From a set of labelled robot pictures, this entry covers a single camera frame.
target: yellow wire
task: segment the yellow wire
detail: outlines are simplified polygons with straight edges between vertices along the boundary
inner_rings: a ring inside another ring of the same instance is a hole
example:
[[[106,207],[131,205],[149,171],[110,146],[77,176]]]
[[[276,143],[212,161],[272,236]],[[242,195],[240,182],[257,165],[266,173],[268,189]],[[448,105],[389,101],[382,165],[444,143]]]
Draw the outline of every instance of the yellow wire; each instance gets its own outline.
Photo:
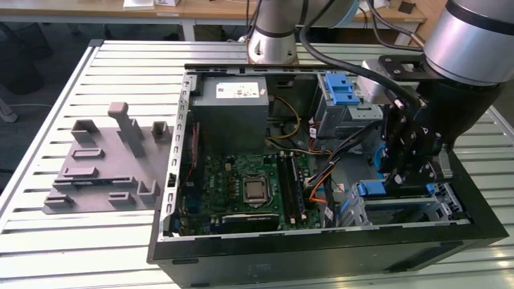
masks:
[[[297,128],[296,128],[296,130],[290,134],[280,135],[280,136],[274,136],[274,137],[268,137],[269,140],[282,140],[285,138],[290,138],[290,137],[293,137],[297,134],[297,132],[300,130],[300,115],[298,115],[296,109],[293,108],[293,106],[288,103],[288,101],[284,98],[280,98],[278,96],[276,96],[276,98],[278,98],[284,102],[284,104],[286,104],[288,107],[294,112],[296,117],[297,117]]]

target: ram slot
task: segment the ram slot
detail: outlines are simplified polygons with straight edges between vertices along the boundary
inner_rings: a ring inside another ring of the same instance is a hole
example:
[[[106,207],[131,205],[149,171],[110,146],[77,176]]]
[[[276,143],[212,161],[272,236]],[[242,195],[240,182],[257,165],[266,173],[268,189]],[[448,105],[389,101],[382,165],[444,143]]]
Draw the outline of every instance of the ram slot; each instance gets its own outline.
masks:
[[[304,187],[302,187],[302,182],[300,181],[301,172],[298,170],[297,159],[296,159],[294,153],[292,153],[290,161],[292,161],[293,174],[294,174],[293,182],[294,182],[294,190],[296,190],[296,203],[297,203],[297,207],[300,210],[301,219],[304,221],[308,219],[306,205],[304,204]]]
[[[301,211],[297,201],[297,186],[296,179],[296,167],[289,155],[281,154],[278,156],[278,173],[281,180],[281,194],[284,203],[285,219],[292,224],[297,224],[297,220],[301,220]]]

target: screw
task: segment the screw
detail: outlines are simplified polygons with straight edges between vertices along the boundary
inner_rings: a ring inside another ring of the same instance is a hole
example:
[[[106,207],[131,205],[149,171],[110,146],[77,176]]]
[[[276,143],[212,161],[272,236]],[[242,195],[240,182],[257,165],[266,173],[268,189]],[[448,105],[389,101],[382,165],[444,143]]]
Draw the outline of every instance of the screw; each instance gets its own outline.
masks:
[[[394,182],[397,182],[397,184],[404,183],[402,177],[400,175],[394,176]]]
[[[398,107],[400,109],[404,109],[404,108],[405,108],[404,103],[402,103],[402,101],[401,101],[400,99],[397,99],[397,100],[394,101],[394,104],[397,105],[397,107]]]

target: blue plastic clip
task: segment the blue plastic clip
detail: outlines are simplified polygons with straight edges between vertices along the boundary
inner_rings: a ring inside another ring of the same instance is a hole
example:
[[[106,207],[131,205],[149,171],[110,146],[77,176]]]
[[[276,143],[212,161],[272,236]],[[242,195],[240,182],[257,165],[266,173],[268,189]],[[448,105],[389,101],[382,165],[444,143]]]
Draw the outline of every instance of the blue plastic clip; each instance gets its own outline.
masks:
[[[358,105],[361,99],[354,95],[352,81],[345,73],[328,73],[326,87],[333,95],[334,105]]]
[[[426,189],[429,191],[429,196],[434,195],[434,192],[436,192],[434,184],[426,184]]]
[[[362,182],[357,186],[361,196],[376,196],[378,194],[386,194],[385,183],[381,181]]]

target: motherboard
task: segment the motherboard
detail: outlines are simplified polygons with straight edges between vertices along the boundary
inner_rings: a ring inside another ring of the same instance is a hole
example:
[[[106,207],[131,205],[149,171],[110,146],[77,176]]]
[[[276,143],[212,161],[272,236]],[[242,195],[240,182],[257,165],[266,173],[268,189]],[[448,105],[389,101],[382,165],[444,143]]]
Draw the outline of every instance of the motherboard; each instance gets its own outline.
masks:
[[[187,235],[286,231],[321,227],[318,207],[304,195],[305,155],[207,156],[203,185],[187,194]]]

